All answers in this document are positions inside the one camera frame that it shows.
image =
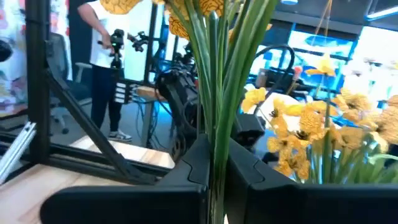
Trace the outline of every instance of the camera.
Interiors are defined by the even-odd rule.
[[[132,42],[132,47],[136,52],[143,52],[142,46],[148,44],[148,36],[145,35],[144,31],[139,32],[137,36],[127,35],[127,39]]]
[[[120,69],[122,67],[121,63],[121,53],[120,49],[124,45],[123,41],[124,31],[121,29],[116,29],[111,35],[111,44],[114,49],[114,53],[110,54],[110,57],[113,57],[113,61],[111,62],[111,68]]]

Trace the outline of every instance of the blue light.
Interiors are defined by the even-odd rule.
[[[367,21],[374,21],[376,19],[381,19],[381,18],[384,18],[384,17],[387,17],[387,16],[391,16],[391,15],[394,15],[394,14],[398,14],[398,6],[392,7],[392,8],[389,8],[389,9],[385,9],[385,10],[380,11],[380,12],[375,12],[375,13],[372,13],[370,15],[367,15],[366,16],[366,20]]]
[[[299,3],[299,0],[280,0],[282,4],[293,6]]]

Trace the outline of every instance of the black pants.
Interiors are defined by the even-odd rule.
[[[109,111],[111,131],[119,129],[122,104],[114,101],[116,91],[116,73],[110,68],[103,68],[93,65],[93,86],[91,92],[92,107],[91,119],[98,128],[104,121],[106,105]]]

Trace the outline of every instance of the desk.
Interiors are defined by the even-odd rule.
[[[148,164],[162,166],[165,168],[173,169],[174,161],[171,156],[167,152],[156,151],[153,149],[147,149],[144,147],[133,146],[130,144],[109,141],[111,145],[115,148],[115,150],[122,154],[124,158],[137,161],[137,162],[145,162]],[[81,139],[75,141],[70,145],[71,147],[76,147],[82,150],[88,150],[93,152],[102,153],[98,147],[94,144],[94,142],[90,139],[89,136],[84,136]]]
[[[152,114],[154,112],[154,101],[159,100],[161,102],[167,102],[167,100],[159,94],[159,91],[152,87],[148,86],[140,86],[137,88],[137,94],[143,97],[150,103],[145,104],[145,112],[144,112],[144,119],[142,121],[142,136],[141,136],[141,146],[142,147],[149,147],[149,132],[150,132],[150,124],[152,122]],[[172,125],[170,128],[170,135],[169,139],[172,139],[174,133],[174,122],[172,121]]]
[[[126,159],[172,168],[174,163],[165,152],[111,142]],[[71,146],[99,151],[88,136]],[[40,224],[39,210],[43,201],[55,192],[82,185],[127,185],[113,180],[79,174],[69,170],[36,165],[0,186],[0,223]]]

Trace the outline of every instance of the black metal frame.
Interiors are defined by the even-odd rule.
[[[29,161],[28,165],[16,170],[12,177],[36,164],[44,164],[130,184],[155,184],[158,177],[164,176],[170,169],[123,158],[82,111],[66,83],[59,78],[60,75],[54,73],[56,69],[52,62],[52,43],[49,40],[50,0],[27,1],[25,8],[28,116],[31,122],[37,123],[37,132],[30,144],[29,152],[22,158]],[[152,46],[154,38],[156,10],[157,6],[154,4],[149,46]],[[149,68],[152,59],[151,50],[152,48],[148,47],[146,68]],[[146,69],[145,80],[148,79],[148,73]],[[50,143],[50,89],[102,154]],[[0,133],[0,139],[4,142],[11,143],[15,138],[15,135]]]

